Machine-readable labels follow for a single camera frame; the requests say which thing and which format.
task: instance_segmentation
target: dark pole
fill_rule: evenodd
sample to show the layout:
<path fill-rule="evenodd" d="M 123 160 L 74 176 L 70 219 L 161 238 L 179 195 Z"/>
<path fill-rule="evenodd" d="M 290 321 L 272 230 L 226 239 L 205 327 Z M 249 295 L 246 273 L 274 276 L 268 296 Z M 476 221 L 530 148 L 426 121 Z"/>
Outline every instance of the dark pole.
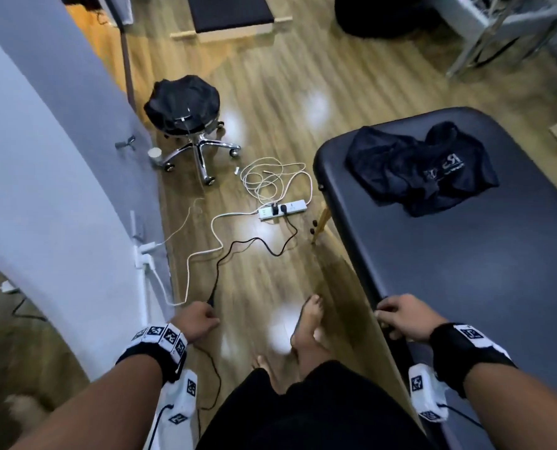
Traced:
<path fill-rule="evenodd" d="M 128 103 L 132 107 L 132 110 L 136 112 L 136 106 L 134 102 L 134 88 L 132 86 L 132 76 L 130 72 L 130 59 L 128 57 L 128 43 L 126 39 L 126 30 L 124 29 L 124 25 L 122 20 L 120 19 L 120 15 L 116 9 L 116 6 L 112 2 L 112 0 L 104 0 L 108 9 L 110 10 L 110 14 L 112 15 L 114 22 L 120 31 L 120 47 L 122 48 L 122 62 L 124 64 L 124 80 L 126 81 L 127 86 L 127 97 Z"/>

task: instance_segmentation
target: hand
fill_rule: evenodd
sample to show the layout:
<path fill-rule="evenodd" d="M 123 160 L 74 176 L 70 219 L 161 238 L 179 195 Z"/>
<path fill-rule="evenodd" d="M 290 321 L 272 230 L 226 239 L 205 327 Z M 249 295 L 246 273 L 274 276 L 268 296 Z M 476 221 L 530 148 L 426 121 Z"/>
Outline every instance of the hand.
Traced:
<path fill-rule="evenodd" d="M 379 302 L 374 311 L 376 320 L 395 328 L 389 338 L 405 336 L 414 341 L 427 342 L 432 331 L 448 320 L 437 314 L 414 295 L 393 295 Z"/>
<path fill-rule="evenodd" d="M 220 319 L 206 302 L 193 302 L 179 311 L 170 323 L 185 335 L 189 343 L 194 343 L 220 325 Z"/>

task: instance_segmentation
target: black padded top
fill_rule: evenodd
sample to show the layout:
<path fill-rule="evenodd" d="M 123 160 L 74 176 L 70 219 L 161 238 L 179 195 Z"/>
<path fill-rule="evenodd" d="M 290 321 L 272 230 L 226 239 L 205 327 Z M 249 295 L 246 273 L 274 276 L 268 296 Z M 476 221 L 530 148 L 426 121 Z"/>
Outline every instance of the black padded top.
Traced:
<path fill-rule="evenodd" d="M 197 33 L 273 23 L 266 0 L 189 0 Z"/>
<path fill-rule="evenodd" d="M 314 160 L 335 226 L 372 306 L 414 293 L 446 318 L 484 331 L 520 368 L 557 389 L 557 189 L 477 110 L 449 108 L 378 127 L 424 138 L 445 120 L 484 143 L 499 188 L 420 218 L 400 204 L 379 207 L 345 168 L 351 132 L 324 143 Z M 416 362 L 430 360 L 411 351 Z M 447 398 L 472 414 L 456 393 Z M 491 447 L 483 430 L 455 414 L 447 426 L 464 449 Z"/>

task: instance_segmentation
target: white power strip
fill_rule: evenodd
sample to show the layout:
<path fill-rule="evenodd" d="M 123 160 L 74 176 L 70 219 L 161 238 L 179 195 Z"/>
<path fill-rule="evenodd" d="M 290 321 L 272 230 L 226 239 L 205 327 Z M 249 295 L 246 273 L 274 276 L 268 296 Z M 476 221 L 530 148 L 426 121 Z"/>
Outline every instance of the white power strip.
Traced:
<path fill-rule="evenodd" d="M 257 212 L 258 216 L 260 217 L 260 221 L 264 221 L 265 219 L 272 219 L 272 218 L 278 218 L 280 216 L 283 216 L 283 213 L 280 209 L 281 205 L 286 205 L 287 206 L 287 213 L 288 215 L 290 215 L 291 213 L 299 213 L 299 212 L 304 212 L 308 209 L 308 206 L 305 204 L 305 201 L 302 200 L 296 200 L 295 202 L 289 202 L 289 203 L 285 203 L 285 204 L 278 204 L 278 215 L 273 215 L 272 214 L 272 208 L 271 207 L 264 207 L 264 208 L 260 208 Z"/>

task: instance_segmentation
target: rolling stool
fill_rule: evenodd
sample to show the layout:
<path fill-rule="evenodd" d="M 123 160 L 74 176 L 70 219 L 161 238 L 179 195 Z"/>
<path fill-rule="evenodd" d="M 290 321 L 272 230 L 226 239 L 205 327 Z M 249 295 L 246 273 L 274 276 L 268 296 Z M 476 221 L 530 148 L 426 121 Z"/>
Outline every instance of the rolling stool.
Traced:
<path fill-rule="evenodd" d="M 218 90 L 196 75 L 186 75 L 175 81 L 164 79 L 156 82 L 144 109 L 149 120 L 164 133 L 164 137 L 188 140 L 184 147 L 177 148 L 166 158 L 159 148 L 149 150 L 151 160 L 166 172 L 174 170 L 174 158 L 183 151 L 192 149 L 201 180 L 206 185 L 211 185 L 215 177 L 207 174 L 203 147 L 209 145 L 226 148 L 233 158 L 239 155 L 240 145 L 206 137 L 216 129 L 224 128 L 224 122 L 218 120 L 220 95 Z"/>

